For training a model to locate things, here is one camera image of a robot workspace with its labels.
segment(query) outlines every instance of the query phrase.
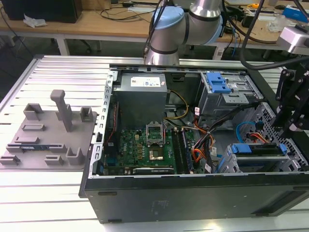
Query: workbench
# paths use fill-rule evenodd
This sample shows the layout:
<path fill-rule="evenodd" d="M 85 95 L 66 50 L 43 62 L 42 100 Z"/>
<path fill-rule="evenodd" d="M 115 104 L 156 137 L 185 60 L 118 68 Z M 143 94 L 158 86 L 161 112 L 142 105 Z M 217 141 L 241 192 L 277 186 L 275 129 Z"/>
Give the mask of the workbench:
<path fill-rule="evenodd" d="M 29 102 L 43 110 L 56 110 L 49 96 L 53 89 L 66 92 L 66 103 L 73 111 L 91 106 L 98 111 L 110 64 L 143 63 L 141 58 L 45 56 L 34 59 L 0 104 L 0 152 L 11 141 L 24 120 Z M 239 61 L 180 60 L 180 65 L 205 68 L 242 67 Z M 281 68 L 260 71 L 275 91 Z M 307 232 L 309 200 L 278 217 L 234 218 L 194 221 L 119 223 L 102 225 L 88 199 L 78 197 L 82 171 L 75 172 L 0 172 L 0 231 L 45 232 Z"/>
<path fill-rule="evenodd" d="M 277 5 L 293 5 L 292 1 L 278 1 Z M 309 8 L 309 2 L 304 2 L 302 5 L 305 9 Z M 116 14 L 124 11 L 124 9 L 111 9 L 108 12 Z M 23 21 L 12 21 L 9 20 L 7 15 L 6 20 L 12 29 L 21 37 L 41 37 L 41 38 L 52 38 L 58 43 L 60 54 L 63 56 L 69 56 L 70 52 L 68 49 L 67 39 L 82 39 L 82 40 L 96 40 L 97 50 L 101 50 L 99 41 L 123 41 L 123 42 L 140 42 L 144 43 L 148 37 L 149 23 L 151 19 L 151 13 L 144 14 L 145 20 L 136 22 L 116 22 L 102 18 L 99 15 L 99 11 L 83 11 L 81 17 L 75 24 L 70 23 L 59 23 L 59 22 L 47 22 L 46 27 L 31 28 L 27 26 Z M 111 17 L 128 17 L 135 15 L 134 12 L 123 12 L 117 15 L 111 15 Z M 257 21 L 252 35 L 257 39 L 276 41 L 280 32 L 271 33 L 267 29 L 267 21 Z M 247 31 L 247 28 L 243 28 L 240 22 L 237 23 L 243 31 Z M 0 19 L 0 35 L 3 36 L 14 36 L 9 30 L 3 19 Z M 209 46 L 215 46 L 215 53 L 213 59 L 220 60 L 224 49 L 231 41 L 231 34 L 224 34 L 222 38 L 218 38 L 215 43 L 208 44 Z M 248 41 L 247 48 L 256 49 L 269 49 L 269 50 L 283 50 L 276 44 L 262 44 L 256 43 L 251 40 Z"/>

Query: blue cable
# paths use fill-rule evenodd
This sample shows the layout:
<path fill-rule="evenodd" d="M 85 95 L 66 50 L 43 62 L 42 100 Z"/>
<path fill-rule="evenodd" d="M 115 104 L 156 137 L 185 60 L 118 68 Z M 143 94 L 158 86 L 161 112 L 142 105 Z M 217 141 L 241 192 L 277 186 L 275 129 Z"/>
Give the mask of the blue cable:
<path fill-rule="evenodd" d="M 235 46 L 234 46 L 234 50 L 233 50 L 232 57 L 233 57 L 234 54 L 235 54 L 236 46 L 237 46 L 237 37 L 236 37 L 236 33 L 235 33 L 235 28 L 233 28 L 233 34 L 234 34 L 234 37 L 235 37 Z"/>
<path fill-rule="evenodd" d="M 240 124 L 238 124 L 238 125 L 236 126 L 236 136 L 237 136 L 237 139 L 238 139 L 242 144 L 244 143 L 244 141 L 243 141 L 243 139 L 242 139 L 242 137 L 241 137 L 241 135 L 240 135 L 239 128 L 240 128 L 241 125 L 243 125 L 243 124 L 252 124 L 252 125 L 255 125 L 255 122 L 242 122 L 242 123 L 240 123 Z"/>

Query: circuit board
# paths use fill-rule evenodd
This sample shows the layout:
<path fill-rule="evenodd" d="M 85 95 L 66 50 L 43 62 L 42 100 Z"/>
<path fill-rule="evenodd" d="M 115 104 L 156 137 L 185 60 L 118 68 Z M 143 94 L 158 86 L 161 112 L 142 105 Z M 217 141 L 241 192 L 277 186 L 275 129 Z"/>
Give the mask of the circuit board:
<path fill-rule="evenodd" d="M 151 130 L 152 138 L 161 136 L 159 130 Z M 121 130 L 116 155 L 105 155 L 102 162 L 109 174 L 121 174 L 134 168 L 167 168 L 175 174 L 193 171 L 191 147 L 195 143 L 192 130 L 165 129 L 164 145 L 147 145 L 146 130 Z"/>
<path fill-rule="evenodd" d="M 119 166 L 165 166 L 175 167 L 173 145 L 169 132 L 165 134 L 165 145 L 163 147 L 146 145 L 146 130 L 122 130 L 120 137 L 120 155 L 117 156 Z M 158 154 L 150 158 L 153 151 Z"/>

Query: floor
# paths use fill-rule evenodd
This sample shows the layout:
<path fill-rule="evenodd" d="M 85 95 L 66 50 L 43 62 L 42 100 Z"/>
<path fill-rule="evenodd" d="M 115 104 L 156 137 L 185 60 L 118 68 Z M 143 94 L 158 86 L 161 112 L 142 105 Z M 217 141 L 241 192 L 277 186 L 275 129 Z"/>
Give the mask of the floor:
<path fill-rule="evenodd" d="M 45 38 L 21 38 L 25 45 L 33 54 L 59 55 L 57 43 L 52 43 L 50 39 Z M 31 55 L 23 47 L 21 42 L 14 38 L 15 46 L 9 48 L 3 46 L 0 48 L 0 100 L 7 94 L 15 81 L 19 78 L 24 69 L 31 61 Z M 112 42 L 102 41 L 102 51 L 96 51 L 94 41 L 88 41 L 94 51 L 87 54 L 87 47 L 79 40 L 68 40 L 70 54 L 73 56 L 108 56 L 108 57 L 141 57 L 142 43 Z M 194 50 L 184 55 L 184 47 L 180 47 L 180 58 L 191 59 L 212 59 L 215 47 L 195 46 Z M 238 60 L 240 49 L 232 57 L 233 48 L 228 48 L 223 55 L 224 60 Z M 247 49 L 246 58 L 250 61 L 265 61 L 262 55 L 265 51 L 258 49 Z M 287 54 L 282 52 L 272 52 L 268 61 L 280 61 L 286 59 Z"/>

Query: gray plastic post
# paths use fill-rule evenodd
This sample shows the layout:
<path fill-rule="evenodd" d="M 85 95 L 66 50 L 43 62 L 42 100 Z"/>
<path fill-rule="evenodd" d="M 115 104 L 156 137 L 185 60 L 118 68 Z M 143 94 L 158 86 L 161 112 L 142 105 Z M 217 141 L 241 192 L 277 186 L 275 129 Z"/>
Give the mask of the gray plastic post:
<path fill-rule="evenodd" d="M 45 126 L 44 124 L 25 124 L 22 127 L 23 131 L 44 131 Z"/>
<path fill-rule="evenodd" d="M 15 138 L 14 143 L 17 144 L 38 144 L 40 139 L 38 137 L 19 137 Z"/>
<path fill-rule="evenodd" d="M 17 165 L 20 159 L 16 155 L 4 155 L 0 157 L 0 163 L 2 165 Z"/>
<path fill-rule="evenodd" d="M 58 146 L 58 147 L 51 146 L 51 147 L 49 147 L 49 150 L 52 153 L 66 153 L 67 152 L 67 148 L 64 144 L 62 144 L 61 146 Z"/>
<path fill-rule="evenodd" d="M 72 149 L 69 147 L 66 153 L 66 158 L 68 159 L 70 165 L 79 165 L 84 161 L 84 155 L 80 147 L 77 150 L 77 154 L 74 154 Z"/>
<path fill-rule="evenodd" d="M 93 122 L 93 114 L 91 107 L 82 107 L 80 112 L 82 122 Z"/>
<path fill-rule="evenodd" d="M 6 146 L 6 150 L 10 153 L 24 153 L 20 146 Z"/>
<path fill-rule="evenodd" d="M 24 114 L 28 120 L 39 121 L 37 114 L 41 114 L 41 113 L 43 113 L 43 110 L 40 104 L 36 104 L 36 103 L 29 103 L 24 109 Z"/>
<path fill-rule="evenodd" d="M 70 117 L 66 103 L 64 101 L 65 95 L 66 94 L 63 90 L 54 89 L 50 95 L 50 99 L 56 103 L 64 127 L 66 128 L 67 132 L 70 132 L 72 128 L 72 118 Z"/>
<path fill-rule="evenodd" d="M 67 112 L 69 113 L 69 116 L 72 119 L 72 109 L 71 109 L 70 104 L 67 104 Z M 58 120 L 62 121 L 62 118 L 61 118 L 59 112 L 56 112 L 56 115 L 57 115 Z"/>
<path fill-rule="evenodd" d="M 63 159 L 60 155 L 46 155 L 44 159 L 47 165 L 62 165 Z"/>

